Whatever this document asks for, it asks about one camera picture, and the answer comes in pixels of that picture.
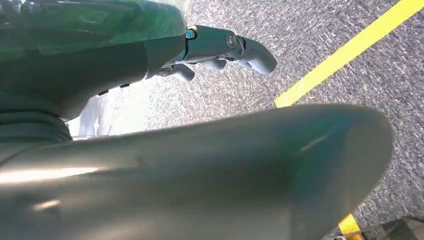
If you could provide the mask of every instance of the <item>robotic finger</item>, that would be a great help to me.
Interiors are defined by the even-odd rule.
[[[222,70],[227,62],[237,62],[265,75],[277,66],[274,56],[261,43],[229,30],[193,25],[187,27],[185,38],[185,50],[161,69],[160,76],[162,72],[166,72],[166,76],[175,74],[169,67],[183,64],[205,64],[213,70]]]

